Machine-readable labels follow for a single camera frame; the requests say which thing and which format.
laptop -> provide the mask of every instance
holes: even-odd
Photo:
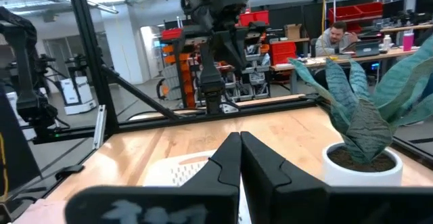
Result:
[[[350,51],[355,52],[355,56],[357,58],[379,55],[380,39],[369,40],[369,41],[357,41],[355,43],[350,44],[348,47],[342,50],[342,53],[348,53]]]

cardboard box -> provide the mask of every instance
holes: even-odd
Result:
[[[284,26],[284,32],[286,34],[287,39],[289,40],[300,39],[301,27],[302,27],[301,24],[286,24]]]

white plant pot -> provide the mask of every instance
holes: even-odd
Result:
[[[323,180],[330,186],[400,186],[403,176],[403,161],[397,154],[385,149],[387,154],[396,163],[393,169],[380,173],[363,173],[346,169],[332,162],[328,153],[344,146],[344,143],[335,143],[322,151]]]

black pillar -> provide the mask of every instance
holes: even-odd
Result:
[[[78,25],[78,30],[80,32],[81,42],[83,43],[87,63],[89,64],[97,100],[100,105],[106,105],[106,133],[112,135],[116,133],[118,129],[118,121],[107,78],[102,74],[102,58],[97,47],[95,28],[93,27],[87,0],[71,0],[71,4],[75,14],[76,24]]]

white mesh object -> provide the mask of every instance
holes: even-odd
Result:
[[[159,160],[151,165],[149,171],[147,172],[143,186],[182,186],[207,163],[207,160],[201,160],[187,164],[182,164],[182,162],[197,157],[211,157],[214,153],[215,151],[211,150],[207,152],[199,152],[195,154]],[[251,224],[242,178],[240,190],[238,223]]]

